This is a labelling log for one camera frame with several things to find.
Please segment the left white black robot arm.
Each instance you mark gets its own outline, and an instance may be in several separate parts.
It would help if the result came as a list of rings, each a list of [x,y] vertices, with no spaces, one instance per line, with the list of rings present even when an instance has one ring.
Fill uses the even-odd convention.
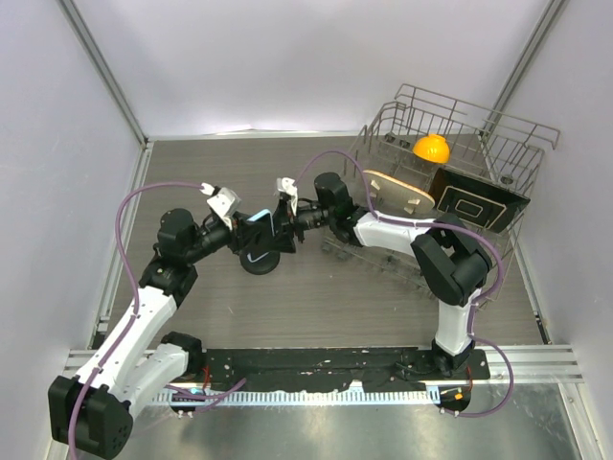
[[[73,377],[57,377],[48,390],[53,438],[67,445],[72,457],[87,452],[116,458],[154,396],[176,378],[192,382],[203,373],[202,343],[190,335],[174,334],[144,356],[191,291],[196,263],[228,246],[265,274],[263,262],[276,265],[280,259],[271,247],[276,234],[268,210],[215,216],[206,225],[197,224],[186,209],[165,213],[154,256],[142,277],[131,281],[133,299],[124,316]]]

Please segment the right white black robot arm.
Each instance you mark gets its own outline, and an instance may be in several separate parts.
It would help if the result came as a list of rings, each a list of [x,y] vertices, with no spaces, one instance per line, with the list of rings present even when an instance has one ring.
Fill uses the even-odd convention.
[[[467,367],[475,346],[471,336],[475,303],[492,269],[485,240],[451,214],[438,219],[394,218],[360,206],[335,172],[319,174],[314,186],[317,199],[300,206],[296,181],[289,177],[276,180],[279,237],[301,242],[305,231],[325,226],[344,244],[415,258],[426,285],[439,301],[432,368],[426,372],[446,379],[457,377]]]

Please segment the phone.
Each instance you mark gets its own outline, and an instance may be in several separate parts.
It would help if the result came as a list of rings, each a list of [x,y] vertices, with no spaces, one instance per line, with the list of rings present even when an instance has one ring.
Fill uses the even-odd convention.
[[[271,212],[261,210],[246,223],[245,254],[248,263],[261,261],[271,251],[275,237],[274,220]]]

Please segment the black phone stand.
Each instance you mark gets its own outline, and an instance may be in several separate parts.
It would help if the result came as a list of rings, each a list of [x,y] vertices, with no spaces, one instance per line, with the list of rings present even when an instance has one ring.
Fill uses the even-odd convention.
[[[272,272],[279,264],[281,254],[277,251],[268,252],[252,259],[251,255],[242,252],[239,261],[242,268],[252,275],[265,275]]]

